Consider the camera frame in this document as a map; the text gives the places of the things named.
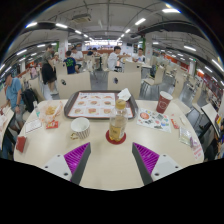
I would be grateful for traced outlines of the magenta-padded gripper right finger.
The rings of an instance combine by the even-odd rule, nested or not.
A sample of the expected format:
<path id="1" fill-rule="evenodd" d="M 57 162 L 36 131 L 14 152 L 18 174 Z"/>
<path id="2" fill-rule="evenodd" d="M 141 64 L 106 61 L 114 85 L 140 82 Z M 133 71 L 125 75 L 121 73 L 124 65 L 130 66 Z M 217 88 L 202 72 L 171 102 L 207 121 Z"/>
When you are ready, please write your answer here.
<path id="1" fill-rule="evenodd" d="M 148 185 L 182 169 L 169 155 L 159 155 L 138 143 L 132 145 L 132 154 L 136 160 L 144 185 Z"/>

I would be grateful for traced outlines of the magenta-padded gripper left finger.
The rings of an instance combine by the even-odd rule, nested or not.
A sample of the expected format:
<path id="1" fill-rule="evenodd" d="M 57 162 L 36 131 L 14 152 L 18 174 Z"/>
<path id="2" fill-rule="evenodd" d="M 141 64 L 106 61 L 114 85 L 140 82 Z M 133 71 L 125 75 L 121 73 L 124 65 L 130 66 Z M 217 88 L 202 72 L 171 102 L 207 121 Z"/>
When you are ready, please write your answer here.
<path id="1" fill-rule="evenodd" d="M 55 155 L 43 166 L 43 169 L 79 185 L 90 154 L 91 145 L 85 143 L 65 155 Z"/>

